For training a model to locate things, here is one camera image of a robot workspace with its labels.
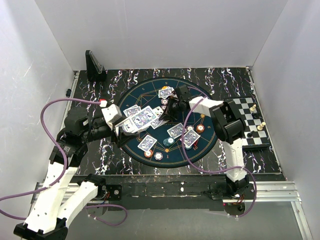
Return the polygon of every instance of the white wall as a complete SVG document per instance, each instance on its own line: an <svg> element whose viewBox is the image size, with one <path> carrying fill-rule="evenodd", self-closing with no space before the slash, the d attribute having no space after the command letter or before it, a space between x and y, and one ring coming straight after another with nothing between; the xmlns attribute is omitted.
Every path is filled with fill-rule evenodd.
<svg viewBox="0 0 320 240"><path fill-rule="evenodd" d="M319 23L318 0L289 0L253 66L275 150L296 182L314 239L320 239Z"/></svg>
<svg viewBox="0 0 320 240"><path fill-rule="evenodd" d="M35 0L73 70L253 65L288 0Z"/></svg>
<svg viewBox="0 0 320 240"><path fill-rule="evenodd" d="M71 87L73 72L34 0L0 0L0 196L35 189L53 147L40 123L46 102ZM45 120L57 134L65 103L48 109ZM26 217L31 195L2 201L0 208ZM16 224L0 215L0 239L17 239Z"/></svg>

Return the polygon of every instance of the cable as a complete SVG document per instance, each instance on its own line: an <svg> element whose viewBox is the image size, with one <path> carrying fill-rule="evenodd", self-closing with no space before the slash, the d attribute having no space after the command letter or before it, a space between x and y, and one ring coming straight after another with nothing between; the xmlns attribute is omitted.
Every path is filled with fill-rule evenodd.
<svg viewBox="0 0 320 240"><path fill-rule="evenodd" d="M91 205L91 206L85 206L84 209L91 209L91 208L99 208L99 207L114 207L114 208L120 208L122 210L124 210L124 213L125 213L125 216L124 218L120 221L120 222L117 222L117 223L111 223L111 222L107 222L105 220L103 220L102 218L100 217L97 217L95 215L91 215L89 214L90 217L93 217L93 219L95 220L98 220L104 224L107 224L109 226L119 226L120 224L122 224L128 217L128 210L126 208L124 208L123 206L120 206L120 205L116 205L116 204L99 204L99 205Z"/></svg>
<svg viewBox="0 0 320 240"><path fill-rule="evenodd" d="M103 202L101 203L102 205L105 204L106 200L110 197L110 192L108 192L107 196L105 196Z"/></svg>
<svg viewBox="0 0 320 240"><path fill-rule="evenodd" d="M67 165L68 165L68 158L66 153L64 152L64 150L61 148L61 146L57 143L57 141L55 140L55 138L51 135L51 133L49 132L49 130L47 129L47 126L45 124L44 121L44 113L46 111L46 109L57 102L62 102L62 101L75 101L75 102L80 102L80 103L84 103L84 104L95 104L95 105L100 105L99 101L87 101L87 100L82 100L82 99L77 99L77 98L59 98L56 100L53 100L51 102L48 102L42 109L41 114L40 114L40 121L41 121L41 125L45 131L45 133L48 135L48 137L51 139L51 141L54 143L54 145L59 149L59 151L61 152L62 156L63 156L63 170L61 172L61 174L58 176L58 178L56 180L54 180L52 183L49 184L49 186L53 186L54 184L56 184L65 174L66 169L67 169ZM9 195L9 196L3 196L0 198L0 202L3 200L7 200L7 199L13 199L13 198L18 198L18 197L22 197L22 196L26 196L26 195L30 195L30 194L37 194L41 191L46 190L47 187L42 187L39 188L37 190L33 190L33 191L27 191L27 192L23 192L23 193L19 193L19 194L13 194L13 195ZM3 214L9 218L12 219L17 219L17 220L26 220L26 217L19 217L19 216L14 216L11 215L9 213L6 213L5 211L0 209L0 214Z"/></svg>
<svg viewBox="0 0 320 240"><path fill-rule="evenodd" d="M205 96L207 96L204 92L202 92L201 90L195 88L195 87L189 87L190 89L195 89L195 90L198 90L200 93L204 94ZM207 170L204 170L204 169L201 169L199 167L197 167L196 165L194 165L191 160L189 159L188 155L187 155L187 152L186 152L186 149L185 149L185 141L183 140L184 139L184 133L185 133L185 129L186 129L186 125L187 125L187 122L188 122L188 119L191 115L191 113L193 112L193 110L203 101L204 99L200 99L192 108L191 110L188 112L186 118L185 118L185 121L184 121L184 124L183 124L183 128L182 128L182 135L181 135L181 145L182 145L182 151L183 151L183 155L185 156L186 160L189 162L189 164L194 167L195 169L197 169L198 171L200 172L203 172L203 173L207 173L207 174L220 174L220 173L224 173L226 171L229 171L229 170L232 170L232 169L243 169L245 170L251 177L252 177L252 180L253 180L253 185L254 185L254 196L253 196L253 201L252 201L252 204L250 205L249 209L244 212L243 214L239 215L239 216L233 216L233 217L243 217L245 215L247 215L251 209L254 207L254 204L256 202L256 199L257 199L257 183L256 183L256 180L253 176L253 174L248 170L246 169L245 167L241 167L241 166L232 166L232 167L229 167L229 168L226 168L226 169L223 169L223 170L219 170L219 171L207 171Z"/></svg>

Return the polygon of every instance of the white poker chip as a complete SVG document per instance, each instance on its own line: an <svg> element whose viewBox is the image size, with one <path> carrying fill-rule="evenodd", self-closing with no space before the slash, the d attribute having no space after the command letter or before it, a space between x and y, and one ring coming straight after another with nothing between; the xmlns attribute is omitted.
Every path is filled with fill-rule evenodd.
<svg viewBox="0 0 320 240"><path fill-rule="evenodd" d="M161 104L162 104L162 105L167 105L168 102L169 102L169 101L168 101L167 99L162 99L162 100L161 100Z"/></svg>
<svg viewBox="0 0 320 240"><path fill-rule="evenodd" d="M156 152L154 155L155 160L160 161L162 159L162 153L161 152Z"/></svg>
<svg viewBox="0 0 320 240"><path fill-rule="evenodd" d="M194 127L191 126L191 125L189 125L189 126L186 127L186 130L187 130L187 131L190 131L190 130L193 130L193 129L194 129Z"/></svg>
<svg viewBox="0 0 320 240"><path fill-rule="evenodd" d="M169 137L167 141L169 144L173 144L175 142L175 139L173 137Z"/></svg>

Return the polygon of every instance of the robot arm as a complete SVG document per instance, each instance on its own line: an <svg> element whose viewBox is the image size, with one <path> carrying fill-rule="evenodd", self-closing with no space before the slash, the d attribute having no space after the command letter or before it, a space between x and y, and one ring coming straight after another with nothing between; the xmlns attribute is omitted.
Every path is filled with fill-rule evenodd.
<svg viewBox="0 0 320 240"><path fill-rule="evenodd" d="M169 99L163 119L175 119L178 112L192 109L202 100L193 112L211 117L214 131L225 152L227 167L245 167L242 151L242 140L246 124L241 117L235 102L211 100L202 96L193 96L186 85L175 89L176 98ZM249 184L247 172L242 168L226 171L228 191L235 193Z"/></svg>
<svg viewBox="0 0 320 240"><path fill-rule="evenodd" d="M77 214L87 203L106 192L104 178L90 174L80 188L61 205L68 185L77 172L82 158L88 151L87 143L111 137L118 147L135 138L136 134L128 134L120 127L114 131L114 124L122 121L119 107L112 104L107 106L107 101L100 104L100 108L93 121L88 119L85 108L72 108L64 120L65 128L58 134L57 142L62 147L68 158L67 169L63 177L53 186L49 186L58 178L64 168L64 159L55 146L50 155L48 172L43 186L46 190L39 197L24 223L16 225L14 234L27 240L55 240L65 239L68 227Z"/></svg>
<svg viewBox="0 0 320 240"><path fill-rule="evenodd" d="M211 117L215 133L222 141L228 168L245 167L242 151L242 138L245 123L233 100L215 101L198 96L189 101L190 108L203 99L193 110L195 113ZM247 172L241 168L228 170L226 176L233 183L245 179Z"/></svg>

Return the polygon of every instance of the chessboard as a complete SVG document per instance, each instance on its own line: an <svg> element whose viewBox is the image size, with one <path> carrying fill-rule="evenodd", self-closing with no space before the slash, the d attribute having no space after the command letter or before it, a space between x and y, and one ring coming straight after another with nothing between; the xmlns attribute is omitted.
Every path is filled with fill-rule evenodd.
<svg viewBox="0 0 320 240"><path fill-rule="evenodd" d="M251 97L237 97L231 99L234 100L246 124L244 139L242 141L242 149L252 151L270 147L271 142L266 128L264 127L261 131L257 129L257 127L264 122L257 101L254 101ZM250 108L254 104L256 104L255 110L250 111ZM252 137L248 137L248 133L252 131L254 131L252 133Z"/></svg>

